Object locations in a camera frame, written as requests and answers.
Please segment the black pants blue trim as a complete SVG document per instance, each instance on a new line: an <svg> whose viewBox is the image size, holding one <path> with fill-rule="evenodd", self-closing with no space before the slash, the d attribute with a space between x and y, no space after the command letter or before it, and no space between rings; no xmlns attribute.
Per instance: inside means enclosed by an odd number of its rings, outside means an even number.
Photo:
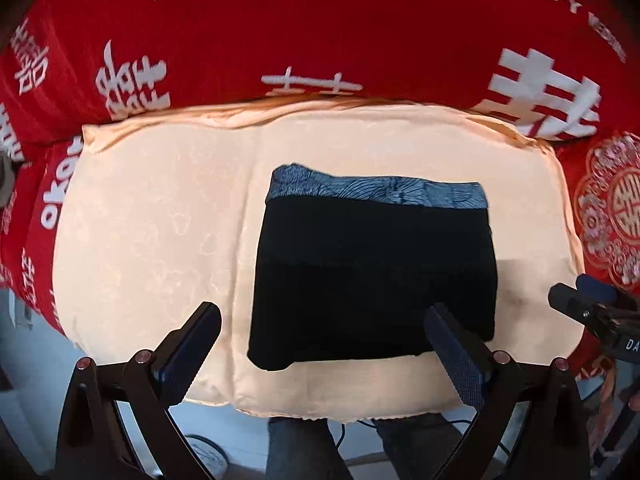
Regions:
<svg viewBox="0 0 640 480"><path fill-rule="evenodd" d="M261 370L429 352L442 304L495 333L497 260L476 182L273 170L257 248L247 356Z"/></svg>

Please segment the red embroidered floral cushion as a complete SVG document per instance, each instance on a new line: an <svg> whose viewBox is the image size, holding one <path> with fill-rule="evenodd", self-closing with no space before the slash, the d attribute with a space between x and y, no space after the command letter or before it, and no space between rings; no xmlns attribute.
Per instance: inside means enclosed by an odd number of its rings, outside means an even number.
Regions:
<svg viewBox="0 0 640 480"><path fill-rule="evenodd" d="M555 145L586 273L639 293L639 136L603 131Z"/></svg>

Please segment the person right leg jeans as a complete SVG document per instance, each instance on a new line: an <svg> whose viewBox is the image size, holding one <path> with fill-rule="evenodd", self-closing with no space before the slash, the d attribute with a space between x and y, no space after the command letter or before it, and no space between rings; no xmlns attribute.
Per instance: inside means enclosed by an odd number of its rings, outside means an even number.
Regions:
<svg viewBox="0 0 640 480"><path fill-rule="evenodd" d="M462 438L439 413L372 422L400 480L433 478Z"/></svg>

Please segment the person leg jeans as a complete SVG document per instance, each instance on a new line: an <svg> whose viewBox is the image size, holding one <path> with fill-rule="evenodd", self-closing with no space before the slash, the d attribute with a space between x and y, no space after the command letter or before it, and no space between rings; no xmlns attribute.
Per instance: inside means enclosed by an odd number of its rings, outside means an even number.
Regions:
<svg viewBox="0 0 640 480"><path fill-rule="evenodd" d="M325 419L268 420L266 479L352 480Z"/></svg>
<svg viewBox="0 0 640 480"><path fill-rule="evenodd" d="M372 422L400 480L433 478L462 438L439 413Z"/></svg>

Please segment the person left leg jeans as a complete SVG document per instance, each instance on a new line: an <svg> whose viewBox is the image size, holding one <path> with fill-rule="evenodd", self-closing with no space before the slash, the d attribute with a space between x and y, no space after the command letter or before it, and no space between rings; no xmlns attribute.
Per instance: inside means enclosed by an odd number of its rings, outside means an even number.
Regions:
<svg viewBox="0 0 640 480"><path fill-rule="evenodd" d="M325 419L268 420L266 479L352 480Z"/></svg>

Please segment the peach cushion cover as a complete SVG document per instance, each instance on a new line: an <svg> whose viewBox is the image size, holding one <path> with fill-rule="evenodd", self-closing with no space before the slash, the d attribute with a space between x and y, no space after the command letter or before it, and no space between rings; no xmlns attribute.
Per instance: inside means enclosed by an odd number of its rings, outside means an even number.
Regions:
<svg viewBox="0 0 640 480"><path fill-rule="evenodd" d="M295 364L247 359L256 252L273 170L477 182L498 263L491 348L548 364L582 326L549 288L584 270L570 194L549 144L499 119L359 98L272 98L149 113L82 129L58 222L53 289L65 335L100 363L126 361L204 301L222 332L188 399L258 417L354 422L455 408L433 353Z"/></svg>

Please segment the red blanket white characters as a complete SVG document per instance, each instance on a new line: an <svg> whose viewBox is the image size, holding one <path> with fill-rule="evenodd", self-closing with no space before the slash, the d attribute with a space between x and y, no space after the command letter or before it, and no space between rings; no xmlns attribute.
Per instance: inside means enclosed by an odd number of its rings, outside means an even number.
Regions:
<svg viewBox="0 0 640 480"><path fill-rule="evenodd" d="M1 274L59 328L53 247L83 125L263 96L474 110L558 141L587 270L639 288L637 214L591 203L591 145L639 130L636 0L1 0Z"/></svg>

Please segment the grey plush toy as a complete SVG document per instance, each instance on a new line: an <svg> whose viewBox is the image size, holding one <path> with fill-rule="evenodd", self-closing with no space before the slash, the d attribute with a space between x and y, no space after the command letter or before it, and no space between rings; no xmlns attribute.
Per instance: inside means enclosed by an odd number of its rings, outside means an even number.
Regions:
<svg viewBox="0 0 640 480"><path fill-rule="evenodd" d="M10 201L15 185L15 172L12 159L6 152L1 152L0 160L0 207L4 208Z"/></svg>

